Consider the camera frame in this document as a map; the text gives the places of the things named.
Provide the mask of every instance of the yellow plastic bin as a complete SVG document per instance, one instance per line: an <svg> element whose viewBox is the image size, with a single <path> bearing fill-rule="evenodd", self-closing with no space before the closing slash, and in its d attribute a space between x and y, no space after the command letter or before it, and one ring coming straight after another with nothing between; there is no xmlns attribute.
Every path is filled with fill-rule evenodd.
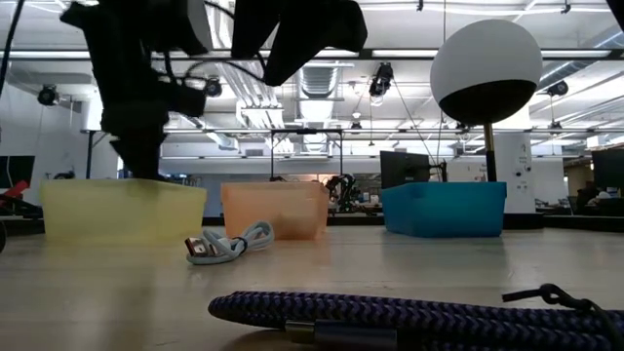
<svg viewBox="0 0 624 351"><path fill-rule="evenodd" d="M277 240L316 240L328 221L330 193L319 182L223 183L225 232L240 236L258 220L269 221Z"/></svg>
<svg viewBox="0 0 624 351"><path fill-rule="evenodd" d="M141 179L48 180L41 202L50 243L180 244L201 232L206 190Z"/></svg>

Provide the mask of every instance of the computer monitor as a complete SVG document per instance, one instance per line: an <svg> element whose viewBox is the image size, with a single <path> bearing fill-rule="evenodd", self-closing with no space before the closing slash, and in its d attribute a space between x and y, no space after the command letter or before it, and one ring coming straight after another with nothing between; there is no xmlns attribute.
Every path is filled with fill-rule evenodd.
<svg viewBox="0 0 624 351"><path fill-rule="evenodd" d="M409 182L429 181L429 156L407 152L381 151L381 188Z"/></svg>
<svg viewBox="0 0 624 351"><path fill-rule="evenodd" d="M624 149L592 152L594 182L602 188L624 188Z"/></svg>

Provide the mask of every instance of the orange plastic bin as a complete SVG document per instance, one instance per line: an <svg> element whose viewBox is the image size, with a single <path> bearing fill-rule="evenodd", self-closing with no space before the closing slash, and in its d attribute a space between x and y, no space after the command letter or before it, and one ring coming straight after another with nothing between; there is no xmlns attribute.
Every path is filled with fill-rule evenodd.
<svg viewBox="0 0 624 351"><path fill-rule="evenodd" d="M223 183L225 232L240 236L258 220L273 225L277 240L316 240L328 221L330 193L319 182Z"/></svg>

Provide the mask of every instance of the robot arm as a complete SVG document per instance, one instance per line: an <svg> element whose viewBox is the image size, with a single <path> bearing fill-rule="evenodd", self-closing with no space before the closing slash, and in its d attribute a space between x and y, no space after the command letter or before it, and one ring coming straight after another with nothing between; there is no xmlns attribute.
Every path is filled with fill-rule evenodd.
<svg viewBox="0 0 624 351"><path fill-rule="evenodd" d="M72 3L60 17L85 35L103 105L102 130L117 137L111 144L134 177L160 178L159 150L170 111L204 114L206 92L187 87L184 79L177 82L169 52L197 56L213 48L206 5L226 11L204 0L100 0L94 6ZM264 77L258 78L271 86L282 85L327 46L360 51L368 35L352 0L239 0L236 13L235 59L259 55L281 23ZM163 54L168 81L151 67L152 52Z"/></svg>

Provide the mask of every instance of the security camera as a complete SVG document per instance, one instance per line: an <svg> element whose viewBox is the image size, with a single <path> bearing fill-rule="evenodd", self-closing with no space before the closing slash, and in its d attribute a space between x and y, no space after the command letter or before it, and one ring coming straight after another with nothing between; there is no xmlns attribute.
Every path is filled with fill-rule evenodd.
<svg viewBox="0 0 624 351"><path fill-rule="evenodd" d="M43 89L39 92L37 101L44 106L58 105L60 102L60 95L57 93L57 87L54 85L43 86Z"/></svg>
<svg viewBox="0 0 624 351"><path fill-rule="evenodd" d="M219 82L218 77L210 77L206 81L206 88L204 88L204 93L209 98L218 98L223 93L223 88L221 88L221 83Z"/></svg>
<svg viewBox="0 0 624 351"><path fill-rule="evenodd" d="M565 94L567 94L568 90L569 90L569 86L567 85L566 81L561 81L551 86L550 88L548 88L546 90L546 94L548 94L551 97L562 97Z"/></svg>
<svg viewBox="0 0 624 351"><path fill-rule="evenodd" d="M369 94L372 98L381 98L390 89L390 82L394 79L394 70L390 62L383 62L370 84Z"/></svg>

